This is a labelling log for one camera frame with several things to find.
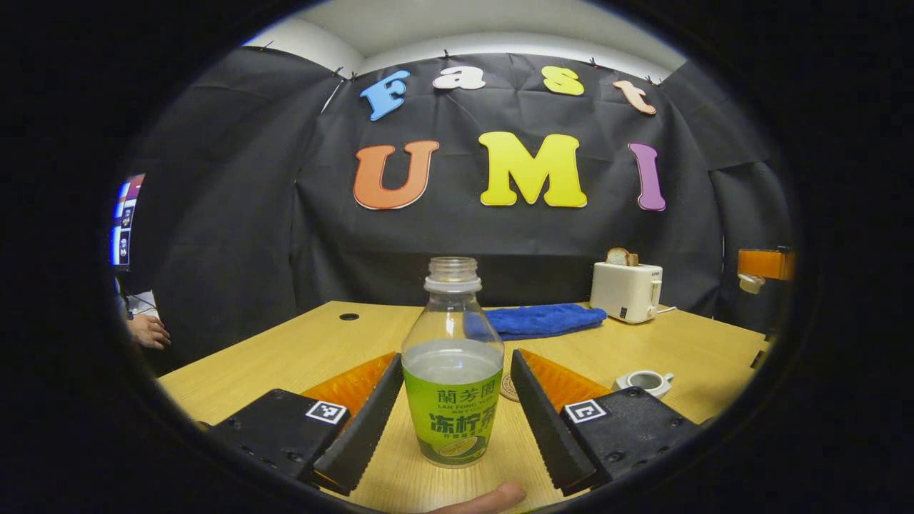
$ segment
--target green bottle label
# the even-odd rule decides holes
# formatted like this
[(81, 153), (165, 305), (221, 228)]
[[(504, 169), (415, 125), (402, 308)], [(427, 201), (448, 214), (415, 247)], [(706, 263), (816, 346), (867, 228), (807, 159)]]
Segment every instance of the green bottle label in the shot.
[(502, 370), (469, 384), (437, 384), (403, 369), (419, 447), (433, 462), (469, 464), (483, 456), (495, 419)]

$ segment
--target plastic bottle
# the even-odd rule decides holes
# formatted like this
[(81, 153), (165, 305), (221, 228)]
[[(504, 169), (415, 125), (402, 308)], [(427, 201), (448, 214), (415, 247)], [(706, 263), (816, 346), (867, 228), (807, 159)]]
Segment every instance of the plastic bottle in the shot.
[(466, 467), (489, 445), (505, 344), (476, 301), (482, 281), (470, 257), (434, 257), (429, 303), (403, 342), (403, 369), (422, 455)]

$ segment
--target wooden table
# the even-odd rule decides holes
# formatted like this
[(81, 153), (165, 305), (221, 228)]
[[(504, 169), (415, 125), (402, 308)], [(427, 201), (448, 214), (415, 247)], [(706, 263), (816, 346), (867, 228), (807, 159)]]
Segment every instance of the wooden table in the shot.
[[(330, 302), (160, 379), (191, 417), (219, 423), (264, 392), (304, 391), (400, 343), (420, 307)], [(357, 320), (344, 321), (345, 313)], [(749, 367), (768, 349), (762, 334), (674, 310), (640, 325), (609, 318), (602, 327), (561, 337), (505, 343), (529, 349), (606, 387), (638, 369), (673, 372), (664, 402), (701, 423), (723, 411), (752, 377)], [(520, 403), (498, 401), (492, 442), (475, 466), (443, 469), (420, 455), (401, 390), (377, 451), (349, 501), (385, 512), (424, 512), (519, 480), (520, 512), (565, 499), (552, 487)]]

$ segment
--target toaster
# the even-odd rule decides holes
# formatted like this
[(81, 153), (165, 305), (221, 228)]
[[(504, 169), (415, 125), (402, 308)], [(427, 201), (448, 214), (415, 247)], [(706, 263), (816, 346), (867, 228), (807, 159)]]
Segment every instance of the toaster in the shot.
[(664, 269), (650, 264), (621, 266), (593, 264), (590, 306), (626, 323), (642, 323), (657, 316)]

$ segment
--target orange letter u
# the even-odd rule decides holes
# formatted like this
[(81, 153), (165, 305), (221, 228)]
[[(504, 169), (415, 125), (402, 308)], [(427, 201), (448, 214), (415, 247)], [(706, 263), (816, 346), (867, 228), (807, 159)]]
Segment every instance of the orange letter u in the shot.
[(369, 146), (356, 154), (358, 170), (353, 196), (366, 209), (400, 209), (419, 199), (429, 184), (431, 153), (438, 149), (437, 141), (413, 141), (403, 150), (409, 154), (409, 174), (406, 184), (399, 189), (381, 186), (384, 164), (393, 155), (391, 145)]

